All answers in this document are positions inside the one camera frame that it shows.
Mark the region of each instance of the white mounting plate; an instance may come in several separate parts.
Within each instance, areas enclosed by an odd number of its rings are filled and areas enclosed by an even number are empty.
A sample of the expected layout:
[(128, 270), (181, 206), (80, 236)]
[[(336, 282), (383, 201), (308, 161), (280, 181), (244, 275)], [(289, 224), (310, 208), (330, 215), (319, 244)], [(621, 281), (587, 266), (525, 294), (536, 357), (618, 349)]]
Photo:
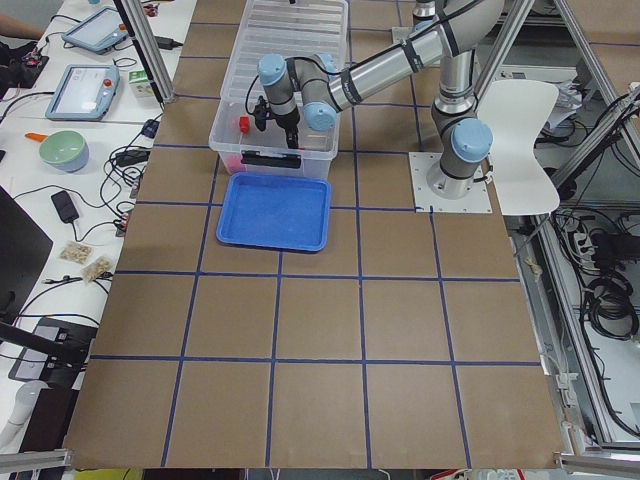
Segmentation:
[[(434, 212), (445, 213), (492, 213), (487, 185), (484, 182), (474, 183), (469, 193), (458, 200), (442, 198), (431, 190), (427, 185), (427, 172), (431, 165), (440, 161), (441, 155), (435, 152), (409, 152), (416, 212), (428, 213), (433, 209)], [(475, 176), (482, 176), (480, 167)]]
[[(413, 27), (391, 27), (391, 39), (393, 43), (400, 43), (402, 40), (407, 39), (411, 32), (413, 32)], [(440, 60), (427, 65), (427, 68), (438, 66), (440, 66)]]

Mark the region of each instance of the white box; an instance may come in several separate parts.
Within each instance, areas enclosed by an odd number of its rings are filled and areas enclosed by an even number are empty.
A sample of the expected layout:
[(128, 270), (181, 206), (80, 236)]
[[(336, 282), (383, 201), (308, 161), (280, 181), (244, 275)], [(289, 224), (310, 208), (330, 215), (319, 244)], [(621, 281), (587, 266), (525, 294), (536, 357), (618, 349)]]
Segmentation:
[[(340, 115), (328, 132), (310, 130), (301, 118), (300, 148), (294, 150), (287, 148), (285, 132), (274, 120), (267, 122), (264, 132), (256, 128), (253, 117), (246, 113), (245, 99), (257, 75), (258, 62), (268, 53), (285, 58), (329, 53), (341, 69), (347, 51), (347, 25), (348, 5), (344, 0), (297, 0), (294, 5), (283, 0), (247, 0), (209, 136), (209, 146), (220, 154), (229, 173), (327, 178), (338, 153)], [(260, 95), (265, 96), (264, 90), (256, 81), (249, 110)], [(301, 107), (299, 93), (296, 99)], [(242, 116), (247, 116), (251, 124), (246, 134), (239, 127)]]

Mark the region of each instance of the cable connector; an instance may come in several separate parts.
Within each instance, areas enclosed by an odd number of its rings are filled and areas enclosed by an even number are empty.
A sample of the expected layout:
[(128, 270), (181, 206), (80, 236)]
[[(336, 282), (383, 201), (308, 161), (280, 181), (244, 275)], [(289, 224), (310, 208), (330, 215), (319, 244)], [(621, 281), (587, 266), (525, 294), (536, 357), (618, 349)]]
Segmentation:
[(182, 46), (182, 43), (176, 42), (173, 38), (156, 36), (155, 39), (158, 48), (161, 50), (173, 50), (174, 48)]

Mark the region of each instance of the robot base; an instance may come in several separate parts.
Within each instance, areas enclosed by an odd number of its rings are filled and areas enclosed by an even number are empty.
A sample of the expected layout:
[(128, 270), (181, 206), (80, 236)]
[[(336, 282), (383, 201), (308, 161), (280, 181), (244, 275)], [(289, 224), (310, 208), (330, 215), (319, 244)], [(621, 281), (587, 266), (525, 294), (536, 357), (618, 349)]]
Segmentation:
[[(409, 165), (413, 183), (413, 198), (417, 212), (444, 213), (492, 213), (491, 201), (484, 182), (473, 183), (469, 192), (457, 200), (449, 200), (435, 193), (427, 184), (427, 173), (431, 166), (440, 161), (440, 153), (410, 152)], [(476, 177), (481, 177), (478, 168)]]

